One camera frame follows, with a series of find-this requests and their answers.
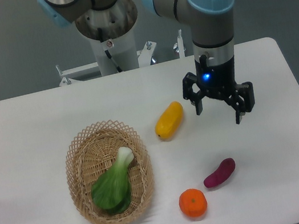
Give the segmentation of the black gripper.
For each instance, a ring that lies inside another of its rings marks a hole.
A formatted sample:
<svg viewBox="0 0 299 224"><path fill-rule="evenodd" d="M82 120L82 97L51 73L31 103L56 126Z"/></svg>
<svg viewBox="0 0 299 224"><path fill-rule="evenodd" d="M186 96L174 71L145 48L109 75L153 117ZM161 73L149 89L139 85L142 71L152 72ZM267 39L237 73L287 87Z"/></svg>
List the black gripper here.
<svg viewBox="0 0 299 224"><path fill-rule="evenodd" d="M183 78L183 98L195 106L196 115L203 111L204 97L224 100L235 110L235 122L253 110L255 97L252 82L237 84L235 81L234 55L217 64L216 58L206 52L197 56L195 73L187 73Z"/></svg>

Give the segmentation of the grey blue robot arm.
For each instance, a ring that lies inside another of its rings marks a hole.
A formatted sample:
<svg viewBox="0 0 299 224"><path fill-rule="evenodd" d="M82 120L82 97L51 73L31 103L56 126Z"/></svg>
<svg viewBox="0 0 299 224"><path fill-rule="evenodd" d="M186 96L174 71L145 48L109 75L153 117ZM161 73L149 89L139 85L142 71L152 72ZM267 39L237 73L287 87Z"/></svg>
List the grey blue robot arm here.
<svg viewBox="0 0 299 224"><path fill-rule="evenodd" d="M132 0L37 0L60 27L74 24L96 46L100 72L106 76L140 66L135 43L128 41L137 21ZM183 98L202 112L202 99L226 102L236 122L252 111L253 85L235 81L233 5L235 0L142 0L144 8L191 29L196 71L183 79Z"/></svg>

